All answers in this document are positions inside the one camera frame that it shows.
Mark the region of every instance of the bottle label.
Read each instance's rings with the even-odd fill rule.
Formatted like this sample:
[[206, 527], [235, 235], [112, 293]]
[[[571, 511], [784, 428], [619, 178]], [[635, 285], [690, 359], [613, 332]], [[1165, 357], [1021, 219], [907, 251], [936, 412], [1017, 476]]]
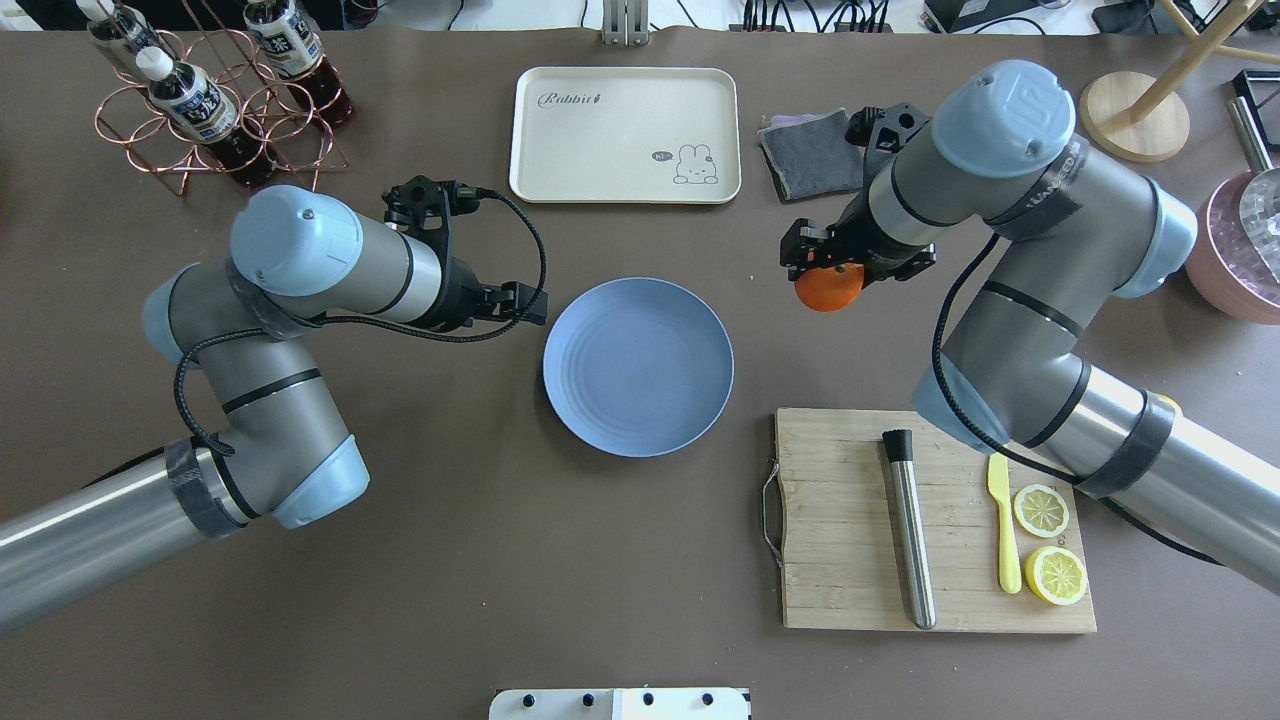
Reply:
[[127, 77], [141, 77], [138, 74], [138, 65], [134, 60], [138, 53], [143, 47], [160, 47], [164, 45], [160, 42], [160, 36], [156, 35], [151, 26], [147, 24], [147, 19], [142, 17], [142, 13], [134, 10], [134, 22], [128, 24], [120, 22], [120, 27], [124, 29], [124, 37], [115, 40], [99, 40], [93, 37], [93, 44], [97, 45], [100, 53], [102, 53], [106, 59], [115, 65], [115, 69], [120, 70], [122, 74]]
[[227, 101], [227, 94], [218, 85], [209, 82], [209, 76], [200, 68], [196, 82], [189, 91], [175, 100], [157, 100], [151, 104], [164, 110], [174, 124], [196, 142], [212, 142], [229, 133], [239, 118], [239, 111]]
[[283, 78], [298, 77], [320, 61], [320, 37], [311, 29], [306, 15], [298, 10], [293, 0], [279, 19], [269, 23], [246, 22], [251, 33], [262, 47], [266, 61]]

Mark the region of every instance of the cutting board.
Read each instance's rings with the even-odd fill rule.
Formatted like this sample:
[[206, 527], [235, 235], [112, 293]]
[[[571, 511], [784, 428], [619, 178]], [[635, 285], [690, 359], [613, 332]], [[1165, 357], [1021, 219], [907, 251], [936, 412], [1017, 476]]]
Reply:
[[[987, 495], [987, 456], [910, 411], [777, 413], [782, 492], [782, 624], [787, 628], [922, 632], [908, 619], [899, 580], [881, 433], [913, 433], [937, 626], [932, 633], [1094, 633], [1092, 593], [1050, 605], [1027, 588], [1000, 589], [996, 503]], [[1059, 544], [1084, 560], [1070, 486], [1010, 462], [1010, 492], [1042, 483], [1070, 511], [1057, 538], [1014, 528], [1019, 566], [1038, 547]]]

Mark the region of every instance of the orange fruit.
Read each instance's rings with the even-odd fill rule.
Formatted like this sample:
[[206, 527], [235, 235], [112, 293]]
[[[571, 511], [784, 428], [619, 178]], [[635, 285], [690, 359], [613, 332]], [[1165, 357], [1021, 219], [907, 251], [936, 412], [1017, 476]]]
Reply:
[[841, 263], [835, 268], [814, 268], [796, 278], [796, 297], [810, 310], [832, 313], [845, 307], [863, 291], [863, 266]]

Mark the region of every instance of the white bottle cap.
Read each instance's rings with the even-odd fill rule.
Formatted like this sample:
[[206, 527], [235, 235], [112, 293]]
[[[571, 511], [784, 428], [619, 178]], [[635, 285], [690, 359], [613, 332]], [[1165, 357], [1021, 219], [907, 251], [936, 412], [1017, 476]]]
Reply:
[[169, 73], [173, 72], [173, 58], [170, 58], [164, 50], [155, 46], [143, 47], [142, 51], [138, 53], [137, 63], [142, 74], [156, 82], [169, 77]]
[[105, 20], [115, 12], [115, 3], [111, 0], [76, 0], [76, 5], [93, 22]]

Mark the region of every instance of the yellow knife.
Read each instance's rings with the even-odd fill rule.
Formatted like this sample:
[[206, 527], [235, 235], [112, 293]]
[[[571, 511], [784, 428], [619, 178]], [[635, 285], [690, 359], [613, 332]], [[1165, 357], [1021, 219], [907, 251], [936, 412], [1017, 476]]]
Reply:
[[1009, 460], [998, 452], [987, 461], [987, 492], [996, 501], [1000, 524], [1000, 587], [1015, 594], [1023, 589], [1023, 571], [1018, 566], [1014, 514], [1009, 506]]

